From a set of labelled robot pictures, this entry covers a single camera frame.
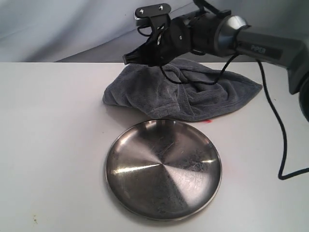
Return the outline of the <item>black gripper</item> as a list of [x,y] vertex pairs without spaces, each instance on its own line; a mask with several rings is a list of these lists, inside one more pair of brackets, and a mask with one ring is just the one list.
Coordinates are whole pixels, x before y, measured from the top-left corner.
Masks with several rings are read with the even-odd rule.
[[123,61],[125,65],[163,66],[190,51],[190,29],[182,19],[174,18],[159,35],[152,36],[146,43],[124,54]]

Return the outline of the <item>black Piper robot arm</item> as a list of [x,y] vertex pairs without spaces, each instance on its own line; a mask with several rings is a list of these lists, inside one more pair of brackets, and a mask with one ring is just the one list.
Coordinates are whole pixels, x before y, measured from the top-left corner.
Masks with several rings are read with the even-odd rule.
[[191,12],[170,19],[167,14],[146,15],[136,11],[140,28],[150,27],[147,41],[124,55],[125,64],[163,66],[185,53],[218,57],[246,55],[283,67],[290,94],[299,95],[300,109],[309,115],[309,37],[249,25],[242,17],[225,12]]

